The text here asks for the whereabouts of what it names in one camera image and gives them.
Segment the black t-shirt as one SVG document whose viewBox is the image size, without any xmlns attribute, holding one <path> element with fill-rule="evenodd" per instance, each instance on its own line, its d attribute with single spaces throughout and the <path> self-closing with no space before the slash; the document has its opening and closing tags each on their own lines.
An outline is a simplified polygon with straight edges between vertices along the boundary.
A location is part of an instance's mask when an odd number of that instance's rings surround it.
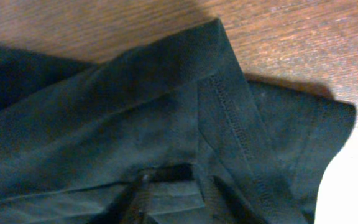
<svg viewBox="0 0 358 224">
<path fill-rule="evenodd" d="M 102 64 L 0 46 L 0 223 L 313 223 L 355 120 L 246 80 L 218 19 Z"/>
</svg>

